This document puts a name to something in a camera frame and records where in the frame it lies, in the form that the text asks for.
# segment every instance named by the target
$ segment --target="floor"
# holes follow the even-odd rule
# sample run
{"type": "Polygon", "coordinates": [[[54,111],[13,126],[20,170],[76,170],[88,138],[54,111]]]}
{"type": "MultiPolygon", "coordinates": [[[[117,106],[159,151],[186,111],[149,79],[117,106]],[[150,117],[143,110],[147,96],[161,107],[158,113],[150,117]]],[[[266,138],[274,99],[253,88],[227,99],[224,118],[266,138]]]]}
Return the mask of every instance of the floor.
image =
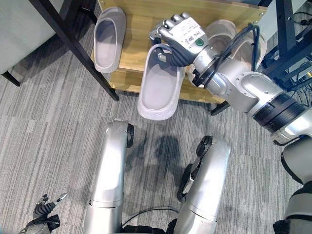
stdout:
{"type": "MultiPolygon", "coordinates": [[[[76,31],[82,31],[78,37],[88,53],[93,29],[79,17],[76,31]]],[[[0,226],[8,233],[32,220],[44,193],[54,199],[64,192],[68,197],[53,211],[61,219],[54,233],[82,233],[104,132],[116,117],[135,126],[126,157],[123,220],[151,207],[179,209],[179,181],[204,135],[221,137],[232,148],[215,233],[273,233],[272,224],[282,219],[300,187],[280,163],[283,148],[245,114],[229,108],[212,117],[208,104],[180,100],[172,118],[143,119],[137,94],[118,91],[120,101],[112,101],[57,37],[11,72],[22,85],[0,79],[0,226]]],[[[166,229],[174,218],[173,212],[155,211],[130,224],[166,229]]]]}

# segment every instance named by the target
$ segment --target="black cable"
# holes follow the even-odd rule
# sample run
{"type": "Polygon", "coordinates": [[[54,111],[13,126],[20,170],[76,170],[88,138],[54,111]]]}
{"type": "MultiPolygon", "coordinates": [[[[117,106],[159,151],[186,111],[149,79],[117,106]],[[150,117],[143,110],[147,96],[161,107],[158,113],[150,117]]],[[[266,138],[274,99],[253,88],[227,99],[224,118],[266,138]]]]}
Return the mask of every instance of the black cable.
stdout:
{"type": "Polygon", "coordinates": [[[300,94],[298,93],[298,91],[296,91],[296,93],[298,94],[298,96],[299,96],[299,98],[300,98],[301,105],[303,105],[303,106],[304,106],[304,104],[303,104],[303,101],[302,101],[302,98],[301,98],[300,94]]]}
{"type": "Polygon", "coordinates": [[[307,107],[309,107],[309,99],[308,99],[308,95],[307,95],[307,90],[303,92],[304,96],[306,96],[306,100],[307,100],[307,107]]]}
{"type": "MultiPolygon", "coordinates": [[[[312,14],[310,14],[310,13],[308,13],[308,12],[303,12],[303,11],[299,11],[299,12],[296,12],[296,13],[294,13],[293,15],[298,15],[298,14],[304,14],[304,15],[308,15],[308,16],[312,16],[312,14]]],[[[306,20],[306,19],[304,19],[304,20],[302,20],[301,22],[297,22],[297,21],[295,21],[295,20],[293,20],[296,24],[299,24],[299,25],[305,25],[305,26],[307,26],[307,25],[309,25],[311,22],[310,22],[310,20],[306,20]]]]}
{"type": "Polygon", "coordinates": [[[235,37],[230,41],[226,49],[220,54],[219,58],[215,62],[215,68],[214,71],[204,79],[202,82],[204,84],[204,88],[207,88],[208,83],[212,79],[212,77],[215,75],[215,73],[218,71],[218,68],[220,67],[221,63],[231,54],[232,49],[236,46],[236,44],[244,37],[246,36],[250,31],[253,31],[254,33],[254,42],[253,42],[253,57],[252,57],[252,68],[256,68],[256,58],[257,52],[258,52],[258,44],[259,44],[259,38],[260,38],[260,28],[257,25],[248,24],[247,27],[243,28],[239,33],[235,35],[235,37]]]}
{"type": "Polygon", "coordinates": [[[254,72],[257,67],[258,46],[260,39],[260,28],[255,25],[253,29],[253,55],[252,55],[252,71],[254,72]]]}
{"type": "Polygon", "coordinates": [[[147,210],[143,210],[143,211],[140,211],[139,213],[133,215],[132,217],[130,217],[127,221],[125,221],[123,224],[122,224],[122,227],[124,227],[129,221],[131,221],[132,219],[134,219],[135,217],[137,217],[138,215],[140,214],[143,214],[143,213],[146,213],[146,212],[150,212],[150,211],[173,211],[173,212],[176,212],[177,214],[179,213],[178,210],[174,209],[174,208],[152,208],[152,209],[147,209],[147,210]]]}
{"type": "Polygon", "coordinates": [[[296,12],[294,13],[293,15],[298,15],[298,14],[306,14],[308,16],[312,16],[312,14],[308,13],[308,12],[303,12],[303,11],[299,11],[299,12],[296,12]]]}

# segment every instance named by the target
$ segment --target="green button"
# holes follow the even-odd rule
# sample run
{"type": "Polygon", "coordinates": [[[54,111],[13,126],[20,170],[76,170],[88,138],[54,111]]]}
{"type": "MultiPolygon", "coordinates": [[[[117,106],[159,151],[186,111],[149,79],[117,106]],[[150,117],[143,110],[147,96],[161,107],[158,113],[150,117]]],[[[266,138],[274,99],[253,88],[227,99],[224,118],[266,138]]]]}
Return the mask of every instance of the green button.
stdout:
{"type": "Polygon", "coordinates": [[[204,41],[202,40],[202,39],[197,39],[196,41],[195,41],[195,43],[196,43],[196,45],[198,45],[198,46],[202,46],[203,44],[204,44],[204,41]]]}

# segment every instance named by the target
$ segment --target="wooden board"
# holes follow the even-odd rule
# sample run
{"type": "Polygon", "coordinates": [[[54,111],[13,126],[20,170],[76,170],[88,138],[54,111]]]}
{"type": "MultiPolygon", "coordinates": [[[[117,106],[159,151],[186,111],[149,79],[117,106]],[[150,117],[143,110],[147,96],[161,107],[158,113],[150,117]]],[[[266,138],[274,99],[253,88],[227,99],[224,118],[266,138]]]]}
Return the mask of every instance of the wooden board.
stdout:
{"type": "MultiPolygon", "coordinates": [[[[119,6],[126,13],[127,30],[119,68],[113,73],[110,84],[116,89],[129,92],[140,91],[145,60],[152,46],[148,35],[160,21],[170,18],[174,13],[187,11],[203,28],[215,20],[228,19],[241,29],[249,22],[259,21],[266,11],[265,7],[213,0],[98,0],[98,2],[101,9],[119,6]]],[[[194,87],[188,80],[183,82],[180,98],[209,103],[223,101],[207,90],[194,87]]]]}
{"type": "MultiPolygon", "coordinates": [[[[130,71],[115,71],[112,73],[110,85],[119,90],[130,91],[139,93],[141,90],[142,73],[130,72],[130,71]]],[[[204,89],[199,89],[190,84],[188,80],[184,80],[180,99],[198,101],[198,102],[208,102],[208,103],[221,103],[223,99],[212,95],[210,92],[204,89]]]]}
{"type": "Polygon", "coordinates": [[[146,16],[157,21],[175,13],[189,12],[202,27],[218,19],[227,19],[238,29],[249,22],[259,21],[266,12],[266,7],[223,0],[99,0],[99,3],[102,9],[119,6],[127,15],[146,16]]]}

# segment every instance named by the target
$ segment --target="label sticker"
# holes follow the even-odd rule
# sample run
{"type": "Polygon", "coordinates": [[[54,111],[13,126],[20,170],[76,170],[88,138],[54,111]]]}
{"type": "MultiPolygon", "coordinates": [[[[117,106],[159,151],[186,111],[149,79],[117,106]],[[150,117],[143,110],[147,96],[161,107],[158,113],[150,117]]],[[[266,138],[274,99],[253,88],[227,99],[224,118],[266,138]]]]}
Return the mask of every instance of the label sticker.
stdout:
{"type": "Polygon", "coordinates": [[[169,32],[186,48],[190,48],[194,41],[205,34],[200,25],[192,17],[183,20],[169,32]]]}

